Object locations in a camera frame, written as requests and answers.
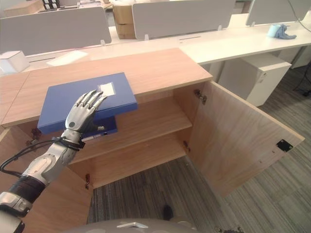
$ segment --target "door hinge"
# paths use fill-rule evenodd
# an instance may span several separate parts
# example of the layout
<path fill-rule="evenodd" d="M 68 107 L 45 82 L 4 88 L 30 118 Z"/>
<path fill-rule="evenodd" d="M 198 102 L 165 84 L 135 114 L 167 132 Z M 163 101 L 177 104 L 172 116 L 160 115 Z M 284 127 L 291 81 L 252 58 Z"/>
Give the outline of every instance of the door hinge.
<path fill-rule="evenodd" d="M 291 144 L 289 144 L 287 141 L 285 141 L 284 139 L 282 139 L 281 141 L 279 141 L 276 144 L 277 147 L 279 147 L 282 151 L 284 152 L 288 152 L 290 149 L 293 148 L 293 146 Z"/>
<path fill-rule="evenodd" d="M 90 182 L 90 175 L 88 173 L 88 174 L 86 174 L 86 185 L 85 185 L 87 190 L 89 189 L 89 182 Z"/>
<path fill-rule="evenodd" d="M 195 96 L 202 101 L 202 104 L 205 104 L 207 97 L 202 95 L 202 92 L 199 89 L 195 89 L 193 92 Z"/>
<path fill-rule="evenodd" d="M 186 150 L 187 150 L 188 152 L 190 152 L 191 149 L 190 149 L 190 147 L 188 146 L 188 143 L 187 143 L 186 141 L 183 141 L 183 144 L 184 144 Z"/>
<path fill-rule="evenodd" d="M 41 131 L 38 128 L 31 129 L 31 134 L 33 135 L 32 140 L 26 141 L 27 146 L 30 146 L 30 145 L 33 145 L 34 143 L 37 143 L 39 141 L 41 135 L 42 135 Z"/>

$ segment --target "desk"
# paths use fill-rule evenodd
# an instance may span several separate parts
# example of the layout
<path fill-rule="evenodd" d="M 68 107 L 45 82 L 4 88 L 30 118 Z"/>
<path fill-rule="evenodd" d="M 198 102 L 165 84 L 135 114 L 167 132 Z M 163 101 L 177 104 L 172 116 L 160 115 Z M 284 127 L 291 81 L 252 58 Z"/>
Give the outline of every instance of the desk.
<path fill-rule="evenodd" d="M 246 27 L 247 15 L 232 15 L 229 27 L 221 31 L 171 36 L 149 41 L 137 41 L 135 39 L 120 40 L 115 27 L 109 27 L 112 38 L 111 44 L 79 50 L 87 52 L 91 60 L 99 60 L 143 52 L 180 48 L 196 63 L 204 65 L 247 55 L 311 44 L 311 33 L 299 23 L 286 23 L 290 26 L 287 33 L 296 34 L 296 39 L 280 40 L 266 36 L 270 24 Z M 310 11 L 307 13 L 303 23 L 306 27 L 311 28 Z M 48 67 L 45 64 L 48 59 L 61 56 L 65 53 L 66 51 L 60 51 L 29 56 L 28 59 L 31 61 L 31 67 L 25 71 Z"/>
<path fill-rule="evenodd" d="M 212 76 L 180 49 L 169 49 L 2 77 L 2 81 L 25 80 L 22 86 L 15 85 L 15 97 L 8 98 L 11 104 L 1 123 L 6 129 L 0 135 L 0 160 L 30 140 L 48 86 L 120 71 L 128 78 L 138 110 L 118 115 L 117 133 L 89 141 L 77 154 L 34 204 L 25 220 L 29 232 L 55 233 L 84 225 L 92 188 L 186 155 L 214 192 L 226 196 L 285 155 L 277 142 L 283 139 L 294 147 L 304 140 L 212 82 Z M 7 90 L 10 83 L 4 84 Z M 206 102 L 197 98 L 196 89 Z M 10 168 L 21 170 L 29 164 L 26 159 L 20 158 Z M 85 190 L 88 173 L 91 187 Z M 0 187 L 7 190 L 13 178 L 0 176 Z"/>

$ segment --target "robot forearm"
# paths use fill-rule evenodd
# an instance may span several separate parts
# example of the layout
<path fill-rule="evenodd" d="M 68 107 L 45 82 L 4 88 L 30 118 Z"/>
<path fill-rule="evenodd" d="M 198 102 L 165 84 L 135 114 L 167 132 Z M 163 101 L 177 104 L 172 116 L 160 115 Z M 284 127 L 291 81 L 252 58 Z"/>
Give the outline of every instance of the robot forearm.
<path fill-rule="evenodd" d="M 91 91 L 82 95 L 66 119 L 66 130 L 46 153 L 34 159 L 8 192 L 0 194 L 0 228 L 6 233 L 21 233 L 25 217 L 42 191 L 61 173 L 83 148 L 81 134 L 97 129 L 93 124 L 95 110 L 106 98 L 102 92 Z"/>

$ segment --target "cabinet shelf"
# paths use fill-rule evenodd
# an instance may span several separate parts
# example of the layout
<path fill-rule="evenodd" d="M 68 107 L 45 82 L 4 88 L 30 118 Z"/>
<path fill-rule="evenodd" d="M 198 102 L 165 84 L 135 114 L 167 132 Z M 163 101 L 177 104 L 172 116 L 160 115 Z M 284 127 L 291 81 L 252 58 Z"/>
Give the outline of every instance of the cabinet shelf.
<path fill-rule="evenodd" d="M 89 173 L 94 188 L 128 177 L 143 170 L 186 155 L 176 134 L 171 133 L 115 150 L 69 166 L 80 176 Z"/>
<path fill-rule="evenodd" d="M 140 104 L 137 110 L 116 116 L 116 121 L 117 133 L 88 141 L 72 164 L 192 126 L 172 97 Z"/>

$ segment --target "robot finger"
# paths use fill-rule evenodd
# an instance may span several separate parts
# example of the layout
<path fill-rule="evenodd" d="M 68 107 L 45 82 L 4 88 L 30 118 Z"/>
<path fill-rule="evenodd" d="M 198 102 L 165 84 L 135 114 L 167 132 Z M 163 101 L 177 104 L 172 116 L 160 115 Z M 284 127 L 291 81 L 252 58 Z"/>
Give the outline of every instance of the robot finger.
<path fill-rule="evenodd" d="M 81 100 L 84 98 L 84 96 L 86 96 L 86 94 L 87 94 L 87 93 L 84 93 L 82 96 L 80 96 L 80 97 L 76 100 L 76 102 L 74 103 L 73 106 L 78 106 L 79 103 L 81 102 Z"/>
<path fill-rule="evenodd" d="M 96 90 L 92 90 L 84 96 L 84 98 L 81 100 L 81 103 L 83 104 L 83 106 L 87 103 L 87 101 L 93 96 L 95 92 Z"/>
<path fill-rule="evenodd" d="M 96 92 L 87 102 L 87 104 L 89 104 L 89 106 L 92 106 L 93 103 L 96 101 L 97 97 L 100 96 L 103 92 Z"/>
<path fill-rule="evenodd" d="M 103 102 L 104 99 L 106 99 L 107 96 L 101 96 L 96 102 L 95 104 L 92 106 L 92 108 L 95 108 L 95 110 L 99 107 L 99 105 L 101 105 L 101 103 Z"/>

